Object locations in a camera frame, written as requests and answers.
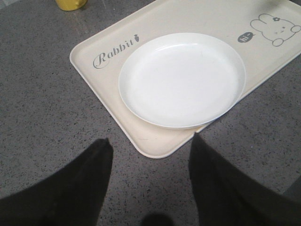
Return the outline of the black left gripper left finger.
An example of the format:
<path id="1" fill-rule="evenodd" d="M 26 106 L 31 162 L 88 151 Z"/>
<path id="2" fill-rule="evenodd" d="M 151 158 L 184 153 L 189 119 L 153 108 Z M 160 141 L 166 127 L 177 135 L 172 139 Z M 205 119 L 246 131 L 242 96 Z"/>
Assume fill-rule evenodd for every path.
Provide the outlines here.
<path id="1" fill-rule="evenodd" d="M 108 188 L 113 148 L 98 139 L 55 174 L 0 201 L 2 226 L 95 226 Z"/>

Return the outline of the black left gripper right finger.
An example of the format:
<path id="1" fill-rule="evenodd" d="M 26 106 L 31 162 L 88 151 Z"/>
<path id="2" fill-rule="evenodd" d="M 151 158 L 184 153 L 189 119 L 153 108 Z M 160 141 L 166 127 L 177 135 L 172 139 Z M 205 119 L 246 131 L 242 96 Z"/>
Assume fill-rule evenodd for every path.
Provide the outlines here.
<path id="1" fill-rule="evenodd" d="M 198 134 L 189 158 L 201 226 L 299 226 L 301 203 L 277 194 L 233 166 Z"/>

